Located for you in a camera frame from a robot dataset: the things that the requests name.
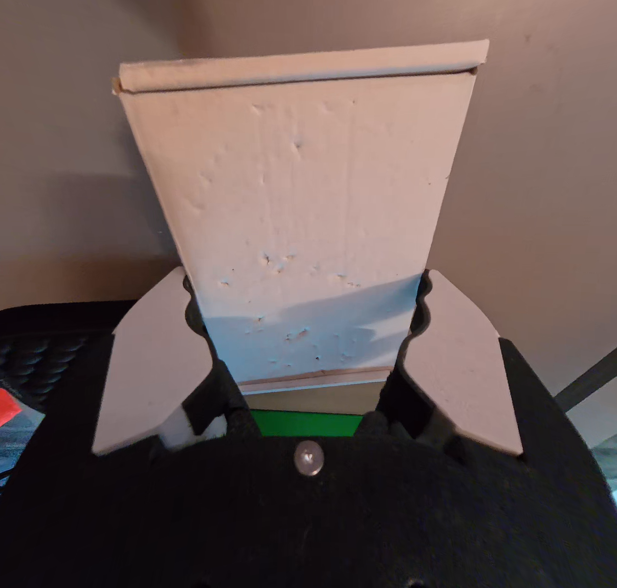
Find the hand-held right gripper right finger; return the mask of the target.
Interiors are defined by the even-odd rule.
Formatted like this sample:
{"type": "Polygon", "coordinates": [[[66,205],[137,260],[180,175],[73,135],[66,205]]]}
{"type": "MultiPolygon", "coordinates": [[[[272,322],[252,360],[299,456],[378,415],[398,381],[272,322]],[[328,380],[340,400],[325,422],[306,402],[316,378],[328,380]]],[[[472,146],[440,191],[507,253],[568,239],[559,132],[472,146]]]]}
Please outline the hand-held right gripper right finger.
{"type": "Polygon", "coordinates": [[[523,454],[498,332],[436,270],[421,277],[410,334],[378,410],[439,450],[467,439],[512,457],[523,454]]]}

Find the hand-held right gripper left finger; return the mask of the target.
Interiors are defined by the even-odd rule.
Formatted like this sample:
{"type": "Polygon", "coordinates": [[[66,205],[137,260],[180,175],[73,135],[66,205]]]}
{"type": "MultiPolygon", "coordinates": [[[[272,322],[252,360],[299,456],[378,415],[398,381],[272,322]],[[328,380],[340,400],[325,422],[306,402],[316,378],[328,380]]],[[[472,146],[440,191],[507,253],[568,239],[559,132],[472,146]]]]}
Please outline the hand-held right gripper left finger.
{"type": "Polygon", "coordinates": [[[150,437],[176,451],[230,436],[241,394],[228,378],[192,285],[177,267],[113,332],[92,453],[108,455],[150,437]]]}

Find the green plastic bin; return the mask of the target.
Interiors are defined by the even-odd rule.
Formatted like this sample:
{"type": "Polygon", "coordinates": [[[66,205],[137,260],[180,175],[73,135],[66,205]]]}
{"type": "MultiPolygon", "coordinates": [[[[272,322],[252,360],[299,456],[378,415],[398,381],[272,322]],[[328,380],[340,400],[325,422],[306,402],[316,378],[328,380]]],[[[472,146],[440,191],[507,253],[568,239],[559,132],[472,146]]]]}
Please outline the green plastic bin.
{"type": "Polygon", "coordinates": [[[267,438],[348,438],[363,416],[251,409],[262,436],[267,438]]]}

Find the white cardboard box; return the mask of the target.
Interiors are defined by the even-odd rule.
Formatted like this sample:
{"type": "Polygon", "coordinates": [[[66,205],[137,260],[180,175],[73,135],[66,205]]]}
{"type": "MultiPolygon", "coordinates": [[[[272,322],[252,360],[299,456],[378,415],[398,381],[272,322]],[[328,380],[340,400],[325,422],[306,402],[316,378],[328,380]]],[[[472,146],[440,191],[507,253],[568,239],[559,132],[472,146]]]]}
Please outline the white cardboard box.
{"type": "Polygon", "coordinates": [[[237,383],[384,380],[489,40],[124,62],[113,81],[237,383]]]}

